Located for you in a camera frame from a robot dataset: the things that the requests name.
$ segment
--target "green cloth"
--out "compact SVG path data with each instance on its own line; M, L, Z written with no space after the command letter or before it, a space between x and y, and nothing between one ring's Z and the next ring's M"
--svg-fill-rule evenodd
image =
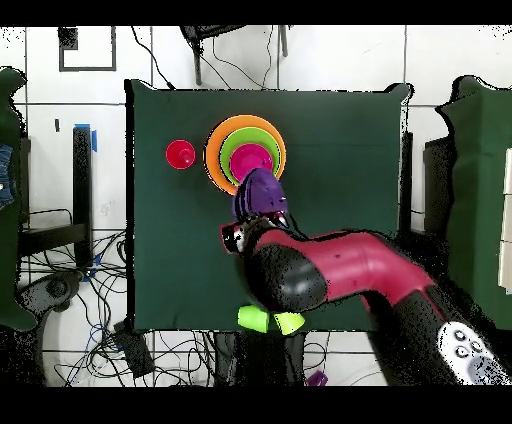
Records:
M475 77L456 85L440 108L454 132L454 204L447 227L448 273L498 328L512 329L512 296L498 286L507 148L512 147L512 91Z
M215 187L202 165L210 132L230 116L260 116L282 135L287 160L281 181L303 232L396 232L407 84L387 93L169 91L137 80L131 87L136 328L241 329L238 309L249 301L219 231L234 220L232 197ZM165 149L176 139L194 145L193 167L178 171L166 162ZM372 328L359 297L303 315L304 331Z
M11 165L16 186L20 184L21 118L11 107L12 95L25 85L22 74L12 68L0 69L0 144L13 148ZM18 230L20 228L21 201L15 201L0 210L0 325L16 330L31 330L37 324L35 317L15 300L18 280Z

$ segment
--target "red cup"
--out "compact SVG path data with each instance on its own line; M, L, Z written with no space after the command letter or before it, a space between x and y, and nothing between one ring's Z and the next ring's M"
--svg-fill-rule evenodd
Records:
M196 160L194 146L186 140L174 140L167 146L165 157L175 169L187 169Z

